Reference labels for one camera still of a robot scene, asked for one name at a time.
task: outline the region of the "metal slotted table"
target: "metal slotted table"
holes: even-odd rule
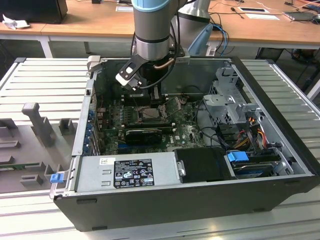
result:
[[[264,60],[243,63],[319,159],[319,110],[276,65]],[[32,100],[40,102],[40,113],[51,123],[63,117],[76,122],[89,79],[86,64],[86,59],[74,58],[27,58],[14,63],[0,81],[1,116],[10,116],[17,125],[31,124],[16,110]],[[0,195],[0,222],[0,238],[19,240],[313,240],[320,234],[320,187],[296,194],[270,212],[93,232],[77,231],[49,198],[48,190],[7,193]]]

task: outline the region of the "sticker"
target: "sticker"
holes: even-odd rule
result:
[[[100,165],[113,165],[115,164],[115,157],[102,157],[100,158]]]
[[[113,186],[116,189],[147,187],[155,185],[151,159],[113,161],[113,164]]]

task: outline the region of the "blue robot arm cap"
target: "blue robot arm cap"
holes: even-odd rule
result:
[[[170,0],[131,0],[135,9],[140,12],[151,13],[164,8]]]

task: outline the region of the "white table leg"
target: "white table leg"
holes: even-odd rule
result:
[[[91,53],[89,42],[87,42],[87,41],[84,42],[84,49],[85,49],[85,53],[86,54],[90,54]]]
[[[316,84],[313,86],[313,88],[310,90],[310,92],[307,94],[307,97],[313,101],[315,97],[320,92],[320,79],[316,82]]]
[[[46,58],[53,58],[51,49],[50,49],[50,40],[48,36],[39,36],[38,41],[41,43],[42,50]]]

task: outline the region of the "paper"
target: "paper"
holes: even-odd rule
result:
[[[4,14],[2,16],[3,16],[2,23],[10,29],[16,30],[16,29],[30,27],[30,25],[28,25],[28,23],[25,20],[17,20],[16,21],[16,20],[13,20],[13,19],[6,17]]]
[[[254,14],[254,13],[246,13],[245,15],[250,19],[280,20],[275,15]]]
[[[134,8],[132,6],[117,6],[115,8],[116,12],[133,12]]]

